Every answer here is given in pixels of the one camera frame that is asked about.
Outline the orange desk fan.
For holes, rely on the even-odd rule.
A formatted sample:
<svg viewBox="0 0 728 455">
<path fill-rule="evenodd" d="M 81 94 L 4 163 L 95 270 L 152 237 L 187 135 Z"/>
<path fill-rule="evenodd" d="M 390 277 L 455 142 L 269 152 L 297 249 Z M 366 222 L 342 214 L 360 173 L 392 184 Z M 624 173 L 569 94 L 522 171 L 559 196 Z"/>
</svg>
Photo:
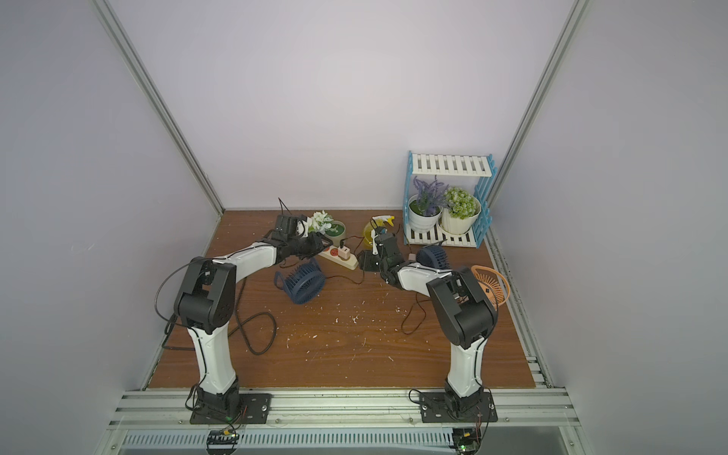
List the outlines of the orange desk fan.
<svg viewBox="0 0 728 455">
<path fill-rule="evenodd" d="M 502 273 L 484 265 L 472 265 L 470 270 L 483 288 L 485 295 L 497 309 L 507 303 L 511 296 L 511 286 Z"/>
</svg>

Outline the white pot green plant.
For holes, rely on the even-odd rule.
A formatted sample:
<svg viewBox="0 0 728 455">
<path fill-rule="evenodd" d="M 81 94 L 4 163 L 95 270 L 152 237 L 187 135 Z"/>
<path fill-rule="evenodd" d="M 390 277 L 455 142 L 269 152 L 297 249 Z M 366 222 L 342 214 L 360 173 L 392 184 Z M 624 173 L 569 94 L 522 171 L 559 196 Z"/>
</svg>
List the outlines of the white pot green plant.
<svg viewBox="0 0 728 455">
<path fill-rule="evenodd" d="M 451 234 L 465 234 L 482 211 L 480 201 L 460 187 L 452 187 L 446 191 L 445 203 L 441 226 Z"/>
</svg>

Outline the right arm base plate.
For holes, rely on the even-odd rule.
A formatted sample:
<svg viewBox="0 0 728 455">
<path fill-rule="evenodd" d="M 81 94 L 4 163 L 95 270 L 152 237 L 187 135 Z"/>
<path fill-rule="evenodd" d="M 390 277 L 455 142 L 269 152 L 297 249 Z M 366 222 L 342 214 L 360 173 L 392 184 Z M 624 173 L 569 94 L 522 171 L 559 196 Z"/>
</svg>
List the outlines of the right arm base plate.
<svg viewBox="0 0 728 455">
<path fill-rule="evenodd" d="M 489 392 L 478 392 L 466 398 L 446 392 L 421 392 L 416 403 L 424 423 L 485 424 L 499 421 Z"/>
</svg>

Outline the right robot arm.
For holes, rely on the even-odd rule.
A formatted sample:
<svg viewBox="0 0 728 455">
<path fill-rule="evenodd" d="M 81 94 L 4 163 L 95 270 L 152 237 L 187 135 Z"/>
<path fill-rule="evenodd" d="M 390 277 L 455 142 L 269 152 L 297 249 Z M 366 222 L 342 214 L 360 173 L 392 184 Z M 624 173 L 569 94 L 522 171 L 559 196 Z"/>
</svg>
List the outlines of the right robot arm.
<svg viewBox="0 0 728 455">
<path fill-rule="evenodd" d="M 494 303 L 469 268 L 438 269 L 409 261 L 388 229 L 377 227 L 372 233 L 363 269 L 378 272 L 389 286 L 430 298 L 451 346 L 446 394 L 460 402 L 479 397 L 485 391 L 483 352 L 499 318 Z"/>
</svg>

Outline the yellow spray bottle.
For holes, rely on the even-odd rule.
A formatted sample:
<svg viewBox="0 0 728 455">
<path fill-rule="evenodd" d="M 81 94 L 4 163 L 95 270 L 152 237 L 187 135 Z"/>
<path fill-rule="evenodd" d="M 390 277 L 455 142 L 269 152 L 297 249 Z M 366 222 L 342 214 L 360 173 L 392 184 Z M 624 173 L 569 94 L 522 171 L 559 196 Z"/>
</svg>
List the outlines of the yellow spray bottle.
<svg viewBox="0 0 728 455">
<path fill-rule="evenodd" d="M 362 229 L 363 244 L 365 248 L 371 249 L 373 247 L 373 239 L 377 235 L 377 228 L 394 227 L 393 215 L 377 215 L 372 217 Z"/>
</svg>

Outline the beige red power strip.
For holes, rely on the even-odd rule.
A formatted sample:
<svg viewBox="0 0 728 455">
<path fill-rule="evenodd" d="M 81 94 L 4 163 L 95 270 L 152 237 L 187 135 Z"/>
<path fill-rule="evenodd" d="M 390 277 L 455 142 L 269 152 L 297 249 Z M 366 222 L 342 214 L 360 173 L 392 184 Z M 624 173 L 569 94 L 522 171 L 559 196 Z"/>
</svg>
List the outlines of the beige red power strip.
<svg viewBox="0 0 728 455">
<path fill-rule="evenodd" d="M 329 248 L 326 248 L 323 252 L 320 252 L 318 257 L 322 259 L 326 259 L 336 265 L 340 265 L 341 267 L 347 268 L 349 270 L 356 270 L 358 269 L 358 258 L 356 255 L 352 254 L 352 251 L 347 248 L 347 246 L 343 246 L 342 248 L 335 248 L 334 246 L 330 246 Z"/>
</svg>

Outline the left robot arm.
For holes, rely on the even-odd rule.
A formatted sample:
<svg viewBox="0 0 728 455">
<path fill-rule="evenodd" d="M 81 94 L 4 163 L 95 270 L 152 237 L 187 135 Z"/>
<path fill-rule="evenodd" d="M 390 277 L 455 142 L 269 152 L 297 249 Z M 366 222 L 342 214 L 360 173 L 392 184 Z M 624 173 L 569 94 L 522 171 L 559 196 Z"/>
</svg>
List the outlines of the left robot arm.
<svg viewBox="0 0 728 455">
<path fill-rule="evenodd" d="M 311 224 L 305 215 L 282 214 L 275 227 L 250 246 L 223 256 L 195 257 L 186 265 L 174 314 L 195 345 L 200 372 L 195 392 L 200 398 L 237 394 L 227 328 L 238 282 L 290 256 L 310 259 L 332 246 L 323 233 L 309 229 Z"/>
</svg>

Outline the aluminium rail frame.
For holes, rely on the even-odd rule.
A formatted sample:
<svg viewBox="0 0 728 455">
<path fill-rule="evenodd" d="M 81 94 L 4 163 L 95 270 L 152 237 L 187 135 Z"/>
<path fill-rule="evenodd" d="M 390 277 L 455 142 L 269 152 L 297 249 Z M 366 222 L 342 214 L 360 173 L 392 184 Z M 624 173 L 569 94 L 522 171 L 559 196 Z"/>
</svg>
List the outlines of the aluminium rail frame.
<svg viewBox="0 0 728 455">
<path fill-rule="evenodd" d="M 460 446 L 453 434 L 471 430 L 484 453 L 502 430 L 517 441 L 555 436 L 557 451 L 592 449 L 569 394 L 563 389 L 496 389 L 461 418 L 406 389 L 260 389 L 243 394 L 231 423 L 194 417 L 182 390 L 126 392 L 114 411 L 99 454 L 125 449 L 363 449 L 437 450 Z"/>
</svg>

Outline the beige pot white flowers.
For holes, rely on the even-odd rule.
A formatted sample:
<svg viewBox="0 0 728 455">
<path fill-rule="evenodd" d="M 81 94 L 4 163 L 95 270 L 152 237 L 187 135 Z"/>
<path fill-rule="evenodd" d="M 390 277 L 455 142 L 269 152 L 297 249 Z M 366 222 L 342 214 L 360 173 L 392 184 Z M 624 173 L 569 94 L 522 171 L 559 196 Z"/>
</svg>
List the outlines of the beige pot white flowers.
<svg viewBox="0 0 728 455">
<path fill-rule="evenodd" d="M 307 221 L 307 231 L 309 233 L 320 233 L 331 240 L 332 246 L 337 248 L 341 241 L 346 237 L 346 227 L 341 221 L 337 221 L 329 214 L 322 210 L 314 212 Z"/>
</svg>

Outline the pink USB plug adapter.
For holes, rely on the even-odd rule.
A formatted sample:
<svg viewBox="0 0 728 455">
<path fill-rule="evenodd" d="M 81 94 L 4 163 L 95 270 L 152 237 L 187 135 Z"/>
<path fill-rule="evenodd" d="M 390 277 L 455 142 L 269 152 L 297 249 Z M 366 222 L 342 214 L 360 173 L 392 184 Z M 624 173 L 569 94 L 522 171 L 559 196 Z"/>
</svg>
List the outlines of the pink USB plug adapter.
<svg viewBox="0 0 728 455">
<path fill-rule="evenodd" d="M 351 250 L 348 246 L 341 246 L 339 248 L 339 258 L 343 261 L 348 261 L 351 258 Z"/>
</svg>

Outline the dark blue desk fan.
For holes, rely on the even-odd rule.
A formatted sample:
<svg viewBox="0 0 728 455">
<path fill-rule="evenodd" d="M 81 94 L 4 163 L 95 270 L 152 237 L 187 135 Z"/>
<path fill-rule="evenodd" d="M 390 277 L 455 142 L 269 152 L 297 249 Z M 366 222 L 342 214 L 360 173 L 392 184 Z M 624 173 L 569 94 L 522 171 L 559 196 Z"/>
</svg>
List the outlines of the dark blue desk fan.
<svg viewBox="0 0 728 455">
<path fill-rule="evenodd" d="M 298 265 L 289 275 L 278 271 L 274 276 L 276 288 L 284 291 L 292 303 L 303 305 L 316 298 L 323 290 L 326 277 L 314 259 Z"/>
</svg>

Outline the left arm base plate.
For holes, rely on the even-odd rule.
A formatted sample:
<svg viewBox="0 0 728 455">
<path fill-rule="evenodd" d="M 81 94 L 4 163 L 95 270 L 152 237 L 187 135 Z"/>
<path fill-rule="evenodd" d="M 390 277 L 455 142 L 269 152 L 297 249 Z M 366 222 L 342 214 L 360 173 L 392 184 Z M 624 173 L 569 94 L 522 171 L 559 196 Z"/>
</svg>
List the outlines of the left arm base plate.
<svg viewBox="0 0 728 455">
<path fill-rule="evenodd" d="M 207 394 L 193 405 L 192 425 L 265 424 L 271 409 L 272 394 Z"/>
</svg>

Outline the white pot lavender plant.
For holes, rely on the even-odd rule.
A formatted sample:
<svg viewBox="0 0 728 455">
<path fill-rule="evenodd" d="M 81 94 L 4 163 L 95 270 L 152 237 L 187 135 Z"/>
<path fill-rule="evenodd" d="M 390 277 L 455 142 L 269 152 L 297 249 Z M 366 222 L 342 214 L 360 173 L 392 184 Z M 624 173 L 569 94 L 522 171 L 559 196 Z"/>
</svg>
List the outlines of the white pot lavender plant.
<svg viewBox="0 0 728 455">
<path fill-rule="evenodd" d="M 437 176 L 433 180 L 415 176 L 413 186 L 416 195 L 411 197 L 408 204 L 411 228 L 414 231 L 429 231 L 442 214 L 449 186 L 439 181 Z"/>
</svg>

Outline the blue white plant shelf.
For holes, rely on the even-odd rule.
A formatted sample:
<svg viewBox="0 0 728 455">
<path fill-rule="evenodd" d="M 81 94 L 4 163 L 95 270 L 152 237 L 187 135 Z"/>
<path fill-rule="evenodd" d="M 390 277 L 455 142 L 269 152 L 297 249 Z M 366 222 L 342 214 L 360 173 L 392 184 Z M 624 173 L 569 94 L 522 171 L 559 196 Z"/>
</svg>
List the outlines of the blue white plant shelf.
<svg viewBox="0 0 728 455">
<path fill-rule="evenodd" d="M 492 155 L 409 153 L 403 200 L 405 242 L 479 248 L 492 223 L 486 197 L 496 175 Z"/>
</svg>

